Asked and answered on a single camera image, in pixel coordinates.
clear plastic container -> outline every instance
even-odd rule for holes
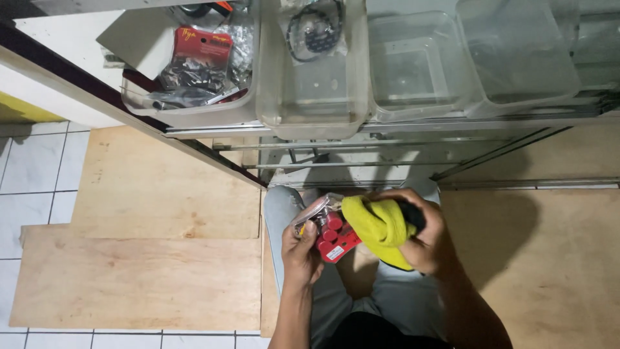
[[[236,101],[212,104],[204,107],[156,111],[142,105],[142,96],[148,94],[131,81],[123,78],[121,97],[130,112],[150,116],[172,127],[208,127],[217,125],[243,124],[256,120],[256,71],[259,68],[260,43],[260,2],[253,0],[251,11],[254,18],[254,59],[252,61],[253,79],[247,94]]]
[[[262,1],[256,114],[285,140],[346,139],[368,117],[368,29],[363,1],[347,1],[348,53],[294,65],[278,25],[280,0]]]
[[[505,115],[579,92],[546,1],[460,0],[456,12],[480,90],[468,117]]]
[[[465,51],[444,12],[371,20],[368,38],[377,121],[440,117],[471,97]]]

gray pants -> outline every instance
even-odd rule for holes
[[[424,199],[440,203],[437,184],[430,179],[408,179],[401,187],[412,188]],[[300,212],[295,202],[301,202],[299,193],[285,186],[277,186],[265,196],[265,223],[278,295],[284,283],[282,231]],[[313,349],[322,347],[341,321],[353,311],[379,315],[406,335],[445,340],[443,306],[432,276],[422,276],[417,271],[401,271],[379,262],[372,295],[354,302],[347,294],[335,265],[326,263],[313,292],[310,334]]]

microfiber towel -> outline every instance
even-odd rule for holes
[[[342,214],[379,259],[402,270],[413,269],[398,247],[416,234],[416,228],[405,222],[395,200],[371,202],[361,195],[345,197]]]

